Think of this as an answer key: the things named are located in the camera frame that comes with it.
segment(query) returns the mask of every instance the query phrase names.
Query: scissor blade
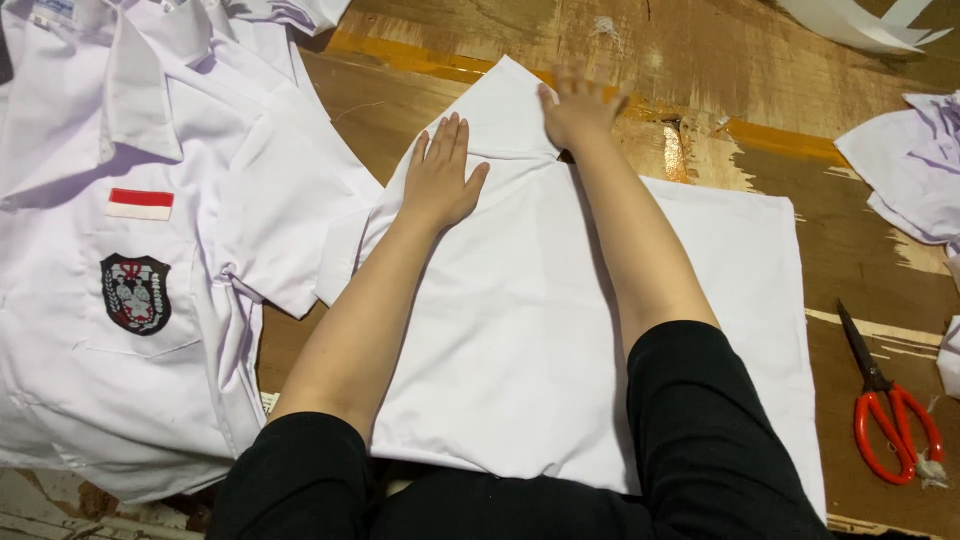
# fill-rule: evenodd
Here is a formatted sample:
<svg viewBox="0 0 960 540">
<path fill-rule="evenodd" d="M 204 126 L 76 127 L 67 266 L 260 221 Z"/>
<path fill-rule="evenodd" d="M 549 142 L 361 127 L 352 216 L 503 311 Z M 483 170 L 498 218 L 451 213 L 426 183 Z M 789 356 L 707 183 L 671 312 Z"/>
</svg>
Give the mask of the scissor blade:
<svg viewBox="0 0 960 540">
<path fill-rule="evenodd" d="M 893 388 L 893 384 L 883 377 L 880 367 L 876 365 L 874 356 L 867 349 L 867 343 L 856 329 L 853 319 L 843 307 L 840 299 L 837 299 L 837 314 L 840 315 L 840 322 L 843 324 L 843 332 L 847 335 L 847 341 L 853 349 L 853 357 L 856 358 L 856 365 L 860 368 L 860 374 L 863 375 L 864 392 L 884 392 Z"/>
</svg>

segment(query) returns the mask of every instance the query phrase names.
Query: hand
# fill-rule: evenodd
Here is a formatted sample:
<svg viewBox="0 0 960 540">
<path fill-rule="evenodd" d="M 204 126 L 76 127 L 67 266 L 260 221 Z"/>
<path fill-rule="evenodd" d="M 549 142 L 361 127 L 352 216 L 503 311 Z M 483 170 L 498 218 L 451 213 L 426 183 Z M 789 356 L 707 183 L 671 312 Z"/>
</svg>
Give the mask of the hand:
<svg viewBox="0 0 960 540">
<path fill-rule="evenodd" d="M 538 87 L 546 134 L 554 144 L 569 150 L 581 140 L 609 135 L 613 120 L 632 92 L 630 85 L 621 86 L 610 102 L 604 103 L 603 86 L 590 85 L 584 79 L 583 62 L 578 61 L 572 71 L 571 77 L 569 68 L 553 66 L 559 104 L 554 102 L 547 85 Z"/>
<path fill-rule="evenodd" d="M 430 135 L 426 131 L 420 134 L 410 158 L 400 214 L 438 233 L 473 211 L 490 164 L 477 165 L 464 184 L 468 139 L 467 120 L 461 120 L 456 112 L 440 120 L 430 150 L 426 149 Z"/>
</svg>

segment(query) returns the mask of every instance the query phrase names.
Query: right hand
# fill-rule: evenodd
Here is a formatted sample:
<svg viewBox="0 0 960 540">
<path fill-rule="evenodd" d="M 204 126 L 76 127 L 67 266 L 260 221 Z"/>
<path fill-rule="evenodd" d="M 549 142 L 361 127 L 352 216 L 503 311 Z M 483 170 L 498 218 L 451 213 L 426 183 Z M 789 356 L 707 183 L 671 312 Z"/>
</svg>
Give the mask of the right hand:
<svg viewBox="0 0 960 540">
<path fill-rule="evenodd" d="M 629 86 L 621 86 L 610 102 L 604 103 L 603 86 L 586 81 L 581 61 L 572 69 L 555 64 L 553 81 L 560 103 L 554 102 L 547 85 L 540 84 L 537 88 L 543 106 L 543 123 L 550 140 L 568 150 L 580 140 L 609 135 L 613 120 L 632 91 Z"/>
</svg>

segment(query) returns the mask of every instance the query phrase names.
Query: red scissors handle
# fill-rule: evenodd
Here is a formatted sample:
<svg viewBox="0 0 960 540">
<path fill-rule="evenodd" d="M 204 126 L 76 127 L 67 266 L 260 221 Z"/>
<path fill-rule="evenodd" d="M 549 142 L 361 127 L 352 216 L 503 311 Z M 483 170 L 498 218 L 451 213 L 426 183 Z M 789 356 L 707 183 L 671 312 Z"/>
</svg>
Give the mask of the red scissors handle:
<svg viewBox="0 0 960 540">
<path fill-rule="evenodd" d="M 890 483 L 902 485 L 913 478 L 916 469 L 915 464 L 917 463 L 917 451 L 914 448 L 913 436 L 910 434 L 910 425 L 906 417 L 906 407 L 904 405 L 910 407 L 910 410 L 917 415 L 921 425 L 924 426 L 926 438 L 930 444 L 931 461 L 940 461 L 943 459 L 944 443 L 940 432 L 933 423 L 933 419 L 927 414 L 926 409 L 921 407 L 920 404 L 917 403 L 917 400 L 913 399 L 913 396 L 903 390 L 899 384 L 893 383 L 893 388 L 887 392 L 887 397 L 890 399 L 890 408 L 894 411 L 894 420 L 897 426 L 894 428 L 894 425 L 887 418 L 887 415 L 884 414 L 883 409 L 880 408 L 880 402 L 876 393 L 867 392 L 856 400 L 856 410 L 853 414 L 853 431 L 856 435 L 856 446 L 860 449 L 863 459 L 874 473 Z M 876 422 L 880 424 L 880 429 L 883 431 L 883 434 L 887 440 L 894 445 L 894 449 L 897 451 L 897 458 L 900 460 L 899 475 L 894 475 L 887 471 L 880 465 L 879 461 L 876 460 L 876 455 L 870 447 L 870 439 L 867 438 L 868 410 L 870 414 L 876 418 Z"/>
</svg>

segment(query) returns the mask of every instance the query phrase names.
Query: shirt pocket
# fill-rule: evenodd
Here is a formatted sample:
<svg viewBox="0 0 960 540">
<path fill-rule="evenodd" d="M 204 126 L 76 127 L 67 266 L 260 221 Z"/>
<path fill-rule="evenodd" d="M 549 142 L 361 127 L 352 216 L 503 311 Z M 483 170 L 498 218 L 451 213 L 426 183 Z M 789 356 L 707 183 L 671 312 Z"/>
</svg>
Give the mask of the shirt pocket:
<svg viewBox="0 0 960 540">
<path fill-rule="evenodd" d="M 87 349 L 149 357 L 200 341 L 191 295 L 196 242 L 175 234 L 90 236 Z"/>
</svg>

